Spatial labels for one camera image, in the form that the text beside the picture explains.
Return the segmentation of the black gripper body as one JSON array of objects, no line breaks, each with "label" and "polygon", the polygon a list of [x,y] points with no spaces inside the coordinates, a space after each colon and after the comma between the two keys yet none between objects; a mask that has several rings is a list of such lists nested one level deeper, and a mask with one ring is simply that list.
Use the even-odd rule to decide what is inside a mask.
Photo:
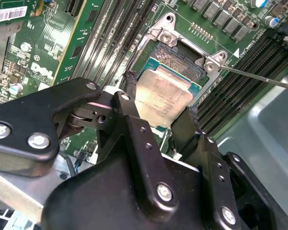
[{"label": "black gripper body", "polygon": [[164,157],[179,206],[169,220],[156,221],[140,208],[130,164],[124,155],[108,158],[58,185],[47,198],[44,230],[206,230],[200,174]]}]

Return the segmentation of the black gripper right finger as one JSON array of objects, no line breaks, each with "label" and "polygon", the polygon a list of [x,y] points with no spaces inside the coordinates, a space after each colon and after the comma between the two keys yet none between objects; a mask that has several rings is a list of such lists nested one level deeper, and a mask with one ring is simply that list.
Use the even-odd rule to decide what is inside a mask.
[{"label": "black gripper right finger", "polygon": [[233,152],[219,153],[215,141],[185,108],[171,125],[182,161],[200,172],[201,213],[210,230],[280,230],[282,209],[247,164]]}]

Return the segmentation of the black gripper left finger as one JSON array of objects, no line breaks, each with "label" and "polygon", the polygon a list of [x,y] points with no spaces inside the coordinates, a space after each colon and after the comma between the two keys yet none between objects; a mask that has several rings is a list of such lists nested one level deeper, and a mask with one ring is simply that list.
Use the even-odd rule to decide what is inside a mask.
[{"label": "black gripper left finger", "polygon": [[59,141],[84,127],[97,130],[101,159],[128,157],[141,210],[152,218],[171,217],[178,201],[173,191],[169,198],[158,193],[159,185],[171,187],[172,180],[148,122],[130,95],[109,94],[85,78],[0,105],[0,171],[31,177],[48,173]]}]

